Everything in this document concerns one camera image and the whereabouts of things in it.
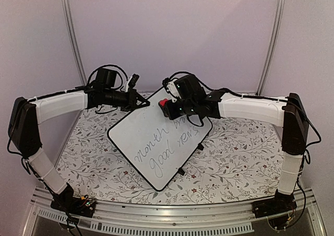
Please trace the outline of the white whiteboard with black frame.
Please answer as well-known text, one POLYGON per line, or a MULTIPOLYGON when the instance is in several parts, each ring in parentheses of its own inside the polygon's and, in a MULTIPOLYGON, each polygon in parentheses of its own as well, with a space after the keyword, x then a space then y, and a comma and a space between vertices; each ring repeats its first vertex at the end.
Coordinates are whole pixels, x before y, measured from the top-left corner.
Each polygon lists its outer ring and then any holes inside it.
POLYGON ((170 98, 163 88, 148 97, 150 105, 126 114, 108 130, 108 138, 125 159, 156 191, 162 191, 189 160, 213 128, 204 119, 173 121, 163 115, 158 102, 170 98))

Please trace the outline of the red whiteboard eraser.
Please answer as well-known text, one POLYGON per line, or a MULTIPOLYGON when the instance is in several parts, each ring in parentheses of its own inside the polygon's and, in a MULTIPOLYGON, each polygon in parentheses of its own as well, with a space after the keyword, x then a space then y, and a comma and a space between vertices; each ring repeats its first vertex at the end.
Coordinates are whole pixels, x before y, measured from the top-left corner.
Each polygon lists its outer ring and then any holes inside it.
POLYGON ((164 107, 166 105, 166 103, 168 102, 168 99, 163 99, 159 101, 159 106, 160 107, 164 107))

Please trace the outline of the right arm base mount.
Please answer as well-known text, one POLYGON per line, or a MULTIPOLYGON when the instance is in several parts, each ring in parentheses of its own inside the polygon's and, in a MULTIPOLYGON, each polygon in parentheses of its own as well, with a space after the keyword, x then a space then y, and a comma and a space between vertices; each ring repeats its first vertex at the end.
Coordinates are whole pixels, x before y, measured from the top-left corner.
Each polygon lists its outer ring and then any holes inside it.
POLYGON ((252 213, 256 218, 285 213, 296 208, 297 204, 293 194, 285 195, 279 192, 276 192, 273 198, 252 202, 252 213))

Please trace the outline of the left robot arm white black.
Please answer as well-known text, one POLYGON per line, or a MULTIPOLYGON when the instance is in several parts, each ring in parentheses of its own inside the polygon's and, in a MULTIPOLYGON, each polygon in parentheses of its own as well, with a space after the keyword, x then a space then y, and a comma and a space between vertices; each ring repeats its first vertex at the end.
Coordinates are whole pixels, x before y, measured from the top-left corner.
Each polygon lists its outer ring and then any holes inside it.
POLYGON ((119 66, 107 64, 95 69, 83 86, 15 100, 8 126, 8 144, 17 150, 9 150, 9 153, 21 156, 25 170, 45 185, 66 212, 74 211, 78 202, 73 188, 61 177, 42 148, 40 124, 67 113, 102 105, 122 111, 147 107, 150 102, 135 89, 138 79, 137 74, 128 77, 119 66))

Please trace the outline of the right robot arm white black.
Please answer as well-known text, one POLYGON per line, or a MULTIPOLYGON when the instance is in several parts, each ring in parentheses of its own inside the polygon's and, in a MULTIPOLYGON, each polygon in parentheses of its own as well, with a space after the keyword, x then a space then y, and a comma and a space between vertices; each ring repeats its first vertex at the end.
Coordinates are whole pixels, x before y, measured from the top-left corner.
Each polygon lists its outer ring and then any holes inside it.
POLYGON ((242 118, 270 123, 282 128, 281 147, 284 152, 278 188, 273 198, 255 203, 256 208, 269 207, 274 213, 294 207, 294 188, 300 175, 308 147, 308 130, 315 126, 308 118, 300 96, 273 98, 233 92, 228 88, 210 89, 194 74, 185 73, 162 82, 170 100, 161 100, 159 106, 170 120, 183 115, 204 118, 242 118))

